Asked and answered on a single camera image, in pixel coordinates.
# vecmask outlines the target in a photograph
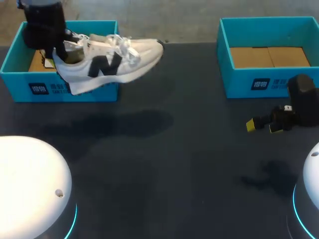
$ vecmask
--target open box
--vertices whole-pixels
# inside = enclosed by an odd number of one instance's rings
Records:
[[[24,44],[23,22],[13,40],[0,75],[15,102],[114,102],[118,84],[106,84],[96,90],[72,95],[56,72],[29,72],[35,51]],[[109,35],[118,32],[116,21],[67,21],[67,27],[81,34]]]
[[[276,64],[276,56],[289,63]],[[228,98],[287,97],[298,74],[319,87],[319,26],[313,17],[222,18],[217,58]]]

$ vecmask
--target black device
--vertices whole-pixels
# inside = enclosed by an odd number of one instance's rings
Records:
[[[313,80],[300,74],[288,80],[291,106],[276,106],[269,115],[253,117],[246,123],[248,131],[262,129],[269,124],[270,132],[291,130],[293,126],[319,125],[319,88]]]
[[[31,5],[18,0],[17,7],[24,10],[27,20],[23,30],[23,40],[27,47],[35,50],[44,49],[45,57],[52,59],[53,49],[65,60],[67,52],[64,40],[72,40],[72,32],[66,29],[63,6],[60,1],[52,4]]]

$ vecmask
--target blue led light ring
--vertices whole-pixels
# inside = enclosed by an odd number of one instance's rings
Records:
[[[302,223],[302,221],[300,220],[299,216],[298,216],[298,213],[297,213],[297,210],[296,210],[296,206],[295,206],[295,189],[296,189],[296,186],[294,188],[294,193],[293,193],[293,205],[294,205],[294,209],[295,209],[295,213],[296,213],[296,216],[298,218],[298,221],[300,223],[300,225],[304,228],[304,230],[306,231],[306,233],[308,233],[308,235],[312,238],[312,239],[316,239],[308,230],[307,228],[304,226],[304,224]]]
[[[78,213],[78,205],[75,204],[75,216],[74,216],[74,220],[73,220],[72,226],[71,226],[71,228],[70,228],[68,234],[66,235],[66,237],[65,237],[64,239],[67,239],[67,238],[70,236],[70,234],[71,234],[71,232],[72,232],[72,230],[73,230],[73,227],[74,227],[74,225],[75,225],[77,213]]]

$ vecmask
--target white dome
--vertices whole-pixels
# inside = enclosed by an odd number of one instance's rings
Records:
[[[69,167],[51,145],[0,137],[0,239],[33,239],[45,232],[66,207],[71,188]]]
[[[304,182],[309,197],[319,209],[319,143],[310,151],[305,161]]]

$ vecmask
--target blue cardboard box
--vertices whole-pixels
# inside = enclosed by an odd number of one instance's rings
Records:
[[[23,22],[13,40],[0,76],[15,102],[114,102],[118,84],[104,85],[89,93],[72,95],[56,72],[28,72],[35,51],[26,47],[22,38]],[[67,21],[67,27],[76,33],[89,35],[116,34],[117,21]]]
[[[233,47],[301,47],[310,66],[235,68]],[[217,58],[228,98],[287,97],[288,79],[301,73],[319,87],[319,26],[313,17],[222,18]]]

